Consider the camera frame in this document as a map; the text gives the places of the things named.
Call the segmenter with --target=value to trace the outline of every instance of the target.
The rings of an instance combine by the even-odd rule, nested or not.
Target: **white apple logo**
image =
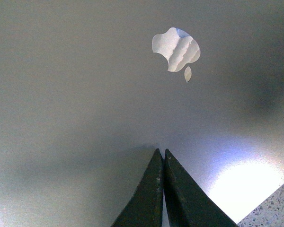
[[[200,47],[191,35],[171,27],[166,33],[155,35],[152,39],[152,51],[162,54],[169,63],[169,72],[178,72],[188,63],[200,57]],[[191,78],[190,67],[185,70],[185,79]]]

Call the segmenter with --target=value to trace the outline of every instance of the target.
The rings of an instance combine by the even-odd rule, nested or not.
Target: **granite surface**
[[[284,184],[248,214],[239,227],[284,227]]]

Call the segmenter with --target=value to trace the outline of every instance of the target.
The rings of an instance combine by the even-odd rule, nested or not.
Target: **aluminum surface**
[[[110,226],[155,148],[235,222],[284,183],[284,1],[0,1],[2,226]]]

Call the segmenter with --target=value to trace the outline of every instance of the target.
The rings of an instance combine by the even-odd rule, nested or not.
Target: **speckled countertop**
[[[284,184],[247,215],[239,227],[284,227]]]

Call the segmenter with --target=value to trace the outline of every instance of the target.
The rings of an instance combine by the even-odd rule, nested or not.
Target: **dark green object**
[[[163,158],[156,149],[134,195],[112,227],[161,227],[162,208]]]
[[[166,149],[164,194],[171,227],[238,227]]]

